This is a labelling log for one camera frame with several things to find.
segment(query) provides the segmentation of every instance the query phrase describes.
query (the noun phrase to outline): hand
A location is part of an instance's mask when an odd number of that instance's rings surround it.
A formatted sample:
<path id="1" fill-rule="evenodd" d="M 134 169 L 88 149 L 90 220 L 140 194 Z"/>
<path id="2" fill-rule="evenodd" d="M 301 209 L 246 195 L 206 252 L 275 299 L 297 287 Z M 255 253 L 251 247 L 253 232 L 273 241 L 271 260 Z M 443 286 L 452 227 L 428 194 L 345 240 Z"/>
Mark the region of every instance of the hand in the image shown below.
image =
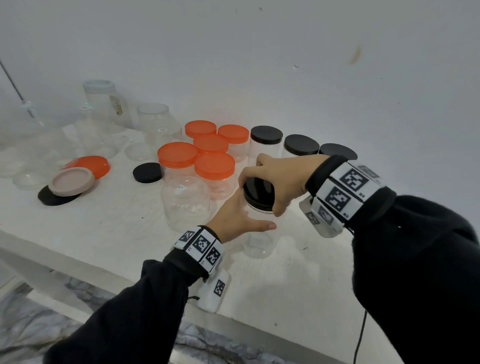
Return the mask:
<path id="1" fill-rule="evenodd" d="M 275 203 L 272 211 L 275 216 L 282 215 L 290 201 L 307 192 L 305 183 L 329 156 L 315 154 L 293 158 L 273 158 L 259 154 L 256 167 L 246 167 L 239 176 L 242 187 L 247 178 L 258 177 L 269 181 L 275 188 Z"/>
<path id="2" fill-rule="evenodd" d="M 250 231 L 275 230 L 276 224 L 268 220 L 254 220 L 243 209 L 245 198 L 243 189 L 239 188 L 218 210 L 207 226 L 218 236 L 222 244 Z"/>

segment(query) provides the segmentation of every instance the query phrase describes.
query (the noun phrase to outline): beige lid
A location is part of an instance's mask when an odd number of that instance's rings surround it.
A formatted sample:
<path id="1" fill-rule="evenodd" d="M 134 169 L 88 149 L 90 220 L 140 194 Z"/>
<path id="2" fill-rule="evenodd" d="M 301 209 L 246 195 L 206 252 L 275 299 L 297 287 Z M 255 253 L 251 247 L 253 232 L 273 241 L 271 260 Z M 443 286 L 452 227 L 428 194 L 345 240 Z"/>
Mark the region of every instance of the beige lid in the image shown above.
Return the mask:
<path id="1" fill-rule="evenodd" d="M 62 170 L 48 184 L 48 188 L 56 196 L 68 197 L 85 192 L 95 183 L 92 171 L 83 167 Z"/>

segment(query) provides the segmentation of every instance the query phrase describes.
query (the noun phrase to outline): black lid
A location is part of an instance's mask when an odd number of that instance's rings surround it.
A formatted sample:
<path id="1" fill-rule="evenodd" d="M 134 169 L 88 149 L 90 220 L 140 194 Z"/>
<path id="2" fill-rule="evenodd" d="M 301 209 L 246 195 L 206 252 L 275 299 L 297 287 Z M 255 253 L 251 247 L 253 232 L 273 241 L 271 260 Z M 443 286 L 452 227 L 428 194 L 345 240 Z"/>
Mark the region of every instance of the black lid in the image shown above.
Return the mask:
<path id="1" fill-rule="evenodd" d="M 249 205 L 262 211 L 272 211 L 275 202 L 273 185 L 261 178 L 250 177 L 243 185 L 243 195 Z"/>
<path id="2" fill-rule="evenodd" d="M 162 170 L 160 169 L 160 164 L 148 162 L 136 166 L 133 170 L 133 178 L 140 183 L 152 183 L 161 180 Z"/>
<path id="3" fill-rule="evenodd" d="M 318 154 L 320 144 L 305 135 L 291 134 L 285 138 L 283 147 L 296 156 Z"/>
<path id="4" fill-rule="evenodd" d="M 74 196 L 68 197 L 57 196 L 53 194 L 53 192 L 48 188 L 48 186 L 45 186 L 40 190 L 37 197 L 46 206 L 60 206 L 63 204 L 67 204 L 70 201 L 73 201 L 80 195 L 81 194 L 76 194 Z"/>
<path id="5" fill-rule="evenodd" d="M 250 130 L 250 138 L 261 144 L 278 144 L 282 141 L 283 133 L 273 126 L 258 125 Z"/>
<path id="6" fill-rule="evenodd" d="M 357 153 L 350 148 L 335 143 L 322 144 L 320 147 L 320 154 L 325 154 L 326 156 L 344 156 L 348 160 L 356 160 L 358 158 Z"/>

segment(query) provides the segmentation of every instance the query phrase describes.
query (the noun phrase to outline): orange lid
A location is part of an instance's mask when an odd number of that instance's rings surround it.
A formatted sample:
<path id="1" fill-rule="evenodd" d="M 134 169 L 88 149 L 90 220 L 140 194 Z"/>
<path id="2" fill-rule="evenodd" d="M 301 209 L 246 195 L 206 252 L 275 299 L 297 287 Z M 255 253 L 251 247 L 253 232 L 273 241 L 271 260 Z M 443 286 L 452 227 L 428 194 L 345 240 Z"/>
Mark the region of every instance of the orange lid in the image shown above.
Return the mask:
<path id="1" fill-rule="evenodd" d="M 224 137 L 218 134 L 200 135 L 193 140 L 193 145 L 202 153 L 226 153 L 228 150 L 228 142 Z"/>
<path id="2" fill-rule="evenodd" d="M 161 146 L 157 154 L 160 165 L 180 169 L 193 166 L 198 156 L 198 150 L 190 143 L 172 142 Z"/>
<path id="3" fill-rule="evenodd" d="M 235 159 L 226 153 L 201 154 L 195 161 L 195 172 L 206 180 L 224 180 L 235 172 Z"/>
<path id="4" fill-rule="evenodd" d="M 207 120 L 194 120 L 185 124 L 185 134 L 195 139 L 199 135 L 216 134 L 216 125 Z"/>
<path id="5" fill-rule="evenodd" d="M 224 137 L 230 144 L 243 144 L 248 141 L 250 131 L 240 125 L 228 124 L 218 128 L 218 135 Z"/>
<path id="6" fill-rule="evenodd" d="M 101 156 L 80 157 L 65 166 L 65 168 L 72 167 L 83 167 L 91 170 L 96 180 L 102 178 L 110 171 L 107 159 Z"/>

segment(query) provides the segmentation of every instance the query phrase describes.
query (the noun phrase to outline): floor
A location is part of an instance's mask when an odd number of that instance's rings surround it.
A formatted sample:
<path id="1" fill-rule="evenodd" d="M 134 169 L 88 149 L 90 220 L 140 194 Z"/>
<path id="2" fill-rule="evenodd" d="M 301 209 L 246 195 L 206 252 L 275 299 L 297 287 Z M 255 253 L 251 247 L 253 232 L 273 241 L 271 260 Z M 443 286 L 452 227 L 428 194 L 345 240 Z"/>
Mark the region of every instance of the floor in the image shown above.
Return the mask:
<path id="1" fill-rule="evenodd" d="M 80 280 L 68 276 L 62 279 L 65 286 L 93 310 L 113 297 Z M 29 300 L 26 296 L 30 291 L 31 288 L 23 284 L 0 302 L 0 364 L 40 364 L 51 345 L 81 326 Z M 182 322 L 175 348 L 208 364 L 293 364 L 188 322 Z"/>

